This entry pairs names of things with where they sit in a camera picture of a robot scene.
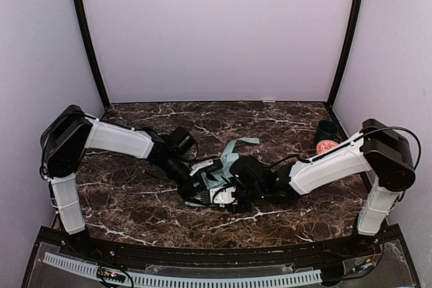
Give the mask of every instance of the marble tabletop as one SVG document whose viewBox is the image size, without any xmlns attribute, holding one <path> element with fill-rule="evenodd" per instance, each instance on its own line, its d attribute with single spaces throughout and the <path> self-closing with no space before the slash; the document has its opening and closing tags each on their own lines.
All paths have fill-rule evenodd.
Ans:
<svg viewBox="0 0 432 288">
<path fill-rule="evenodd" d="M 329 115 L 322 103 L 137 103 L 112 105 L 104 119 L 165 134 L 183 126 L 200 156 L 220 155 L 236 138 L 258 137 L 260 145 L 239 144 L 236 152 L 271 164 L 293 152 L 315 155 L 316 126 Z M 256 203 L 245 214 L 190 208 L 157 167 L 98 150 L 85 154 L 77 183 L 93 237 L 173 248 L 260 248 L 347 236 L 367 198 L 353 175 L 289 204 Z"/>
</svg>

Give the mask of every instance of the light blue fabric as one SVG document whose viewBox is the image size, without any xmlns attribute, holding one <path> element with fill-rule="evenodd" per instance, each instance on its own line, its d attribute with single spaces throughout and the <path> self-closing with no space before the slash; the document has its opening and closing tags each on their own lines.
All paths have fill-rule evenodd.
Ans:
<svg viewBox="0 0 432 288">
<path fill-rule="evenodd" d="M 230 167 L 239 158 L 238 153 L 234 153 L 234 148 L 236 147 L 237 141 L 242 141 L 249 144 L 260 144 L 258 138 L 238 138 L 237 140 L 232 140 L 230 143 L 228 143 L 228 145 L 225 147 L 225 150 L 223 150 L 221 155 L 221 162 L 223 165 L 222 169 L 211 173 L 211 175 L 215 177 L 216 181 L 212 181 L 208 179 L 204 172 L 201 173 L 202 180 L 207 190 L 213 188 L 219 188 L 223 185 L 226 185 L 226 182 L 225 180 L 223 180 L 222 177 L 225 177 L 226 179 L 233 177 L 233 175 L 230 173 Z M 192 207 L 202 206 L 200 204 L 195 204 L 193 202 L 186 202 L 186 205 Z"/>
</svg>

